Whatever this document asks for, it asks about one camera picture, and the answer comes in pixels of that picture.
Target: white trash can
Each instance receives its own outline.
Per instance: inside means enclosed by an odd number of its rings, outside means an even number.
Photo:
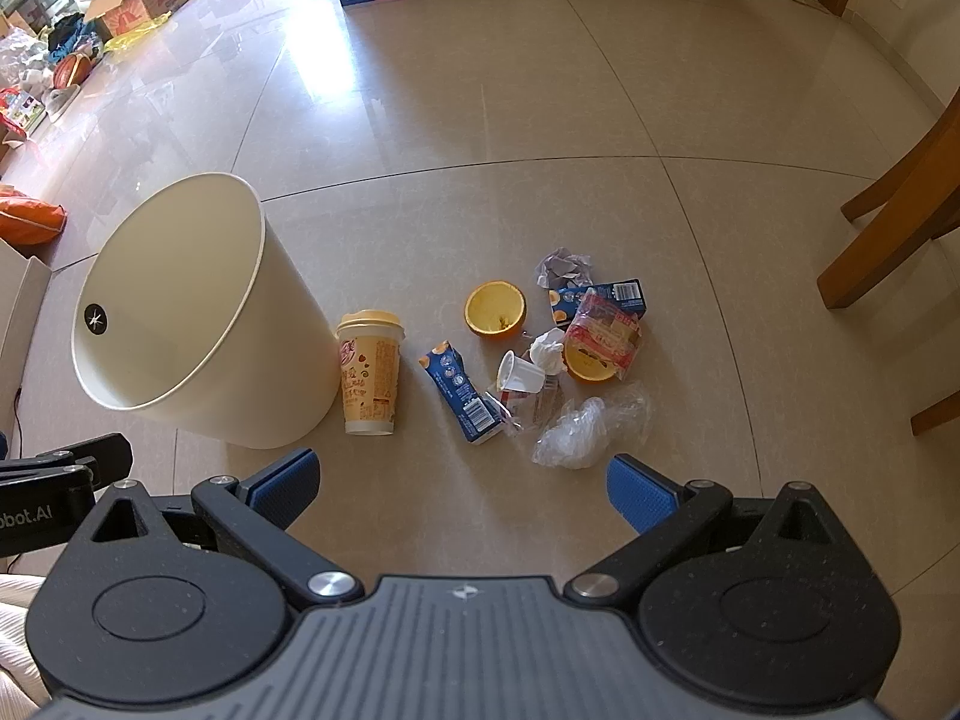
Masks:
[[[171,184],[110,236],[73,326],[83,390],[107,409],[253,449],[294,442],[340,385],[338,346],[247,182]]]

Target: baseboard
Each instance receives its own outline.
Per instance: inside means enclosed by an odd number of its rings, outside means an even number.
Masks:
[[[24,265],[6,334],[0,338],[0,430],[8,436],[13,432],[13,399],[23,381],[27,352],[51,275],[50,269],[35,257],[24,261]]]
[[[859,32],[871,46],[883,55],[884,59],[894,66],[894,70],[904,77],[904,80],[910,84],[910,88],[920,95],[923,104],[939,119],[940,114],[947,109],[947,106],[930,89],[926,81],[920,77],[920,74],[910,66],[910,63],[900,56],[896,49],[887,43],[886,39],[856,11],[847,8],[843,13],[843,20]]]

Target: red bag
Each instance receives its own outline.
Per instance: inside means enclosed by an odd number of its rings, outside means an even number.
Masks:
[[[66,211],[0,184],[0,238],[15,247],[45,244],[64,232]]]

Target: yellow plastic bag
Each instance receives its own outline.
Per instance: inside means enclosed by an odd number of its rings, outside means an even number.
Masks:
[[[122,35],[117,35],[115,38],[110,38],[104,43],[105,52],[118,52],[119,50],[128,49],[134,43],[142,40],[146,35],[153,32],[158,26],[164,25],[166,20],[170,18],[170,12],[166,12],[157,16],[155,19],[150,19],[148,22],[141,23],[139,26],[135,26],[129,32],[124,32]]]

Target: yellow cup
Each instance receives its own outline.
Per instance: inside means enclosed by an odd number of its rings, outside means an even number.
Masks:
[[[347,432],[354,436],[392,434],[403,341],[400,318],[389,311],[344,314],[337,326],[337,340]]]

